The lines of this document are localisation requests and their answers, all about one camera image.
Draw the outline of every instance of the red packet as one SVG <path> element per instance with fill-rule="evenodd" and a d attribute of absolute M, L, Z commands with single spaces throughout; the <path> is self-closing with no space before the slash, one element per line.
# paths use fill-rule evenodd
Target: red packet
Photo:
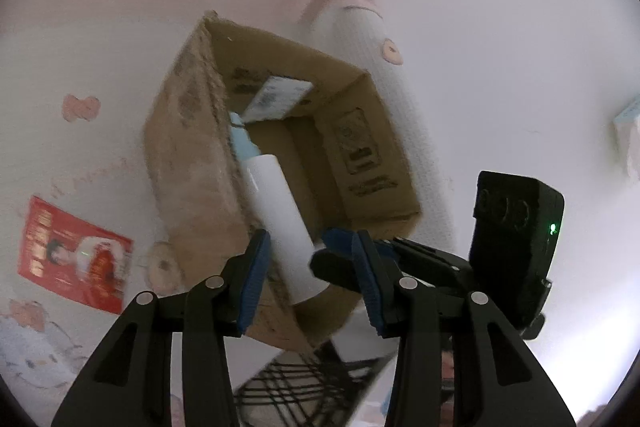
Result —
<path fill-rule="evenodd" d="M 18 273 L 67 299 L 120 313 L 132 245 L 34 196 Z"/>

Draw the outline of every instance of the open cardboard box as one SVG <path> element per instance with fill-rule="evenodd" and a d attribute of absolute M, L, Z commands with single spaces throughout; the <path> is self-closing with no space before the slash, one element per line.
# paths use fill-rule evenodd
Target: open cardboard box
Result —
<path fill-rule="evenodd" d="M 278 158 L 314 240 L 327 227 L 406 235 L 420 216 L 408 163 L 369 73 L 210 13 L 165 78 L 144 136 L 159 212 L 188 287 L 220 273 L 260 226 L 229 146 L 229 112 L 243 114 L 272 76 L 313 88 L 282 120 L 246 129 L 263 154 Z M 308 352 L 344 324 L 359 295 L 330 285 L 292 307 L 272 265 L 248 334 Z"/>

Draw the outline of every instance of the white wall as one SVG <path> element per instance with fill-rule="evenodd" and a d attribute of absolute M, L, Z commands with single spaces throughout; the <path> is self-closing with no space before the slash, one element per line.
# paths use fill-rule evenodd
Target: white wall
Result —
<path fill-rule="evenodd" d="M 449 177 L 459 253 L 482 169 L 564 194 L 548 322 L 530 347 L 579 417 L 640 347 L 640 187 L 610 125 L 640 92 L 640 3 L 380 1 Z"/>

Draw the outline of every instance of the blue gripper pad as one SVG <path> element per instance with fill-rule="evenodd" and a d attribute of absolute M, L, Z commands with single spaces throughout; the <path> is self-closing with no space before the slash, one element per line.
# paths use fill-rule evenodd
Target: blue gripper pad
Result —
<path fill-rule="evenodd" d="M 356 270 L 360 293 L 367 307 L 369 322 L 382 335 L 385 323 L 382 316 L 382 295 L 378 288 L 378 282 L 369 264 L 369 259 L 364 251 L 362 241 L 358 234 L 352 233 L 351 253 L 353 255 L 353 267 Z"/>
<path fill-rule="evenodd" d="M 238 331 L 243 335 L 254 320 L 260 294 L 262 293 L 262 284 L 264 283 L 264 278 L 267 276 L 267 269 L 271 258 L 271 239 L 268 233 L 262 236 L 255 250 L 254 259 L 244 278 L 244 285 L 240 292 L 240 312 L 236 325 Z"/>
<path fill-rule="evenodd" d="M 351 241 L 354 233 L 346 229 L 326 229 L 322 232 L 322 242 L 334 253 L 341 254 L 351 258 Z M 382 257 L 390 257 L 398 261 L 398 256 L 394 253 L 394 249 L 382 243 L 376 242 L 376 249 Z"/>

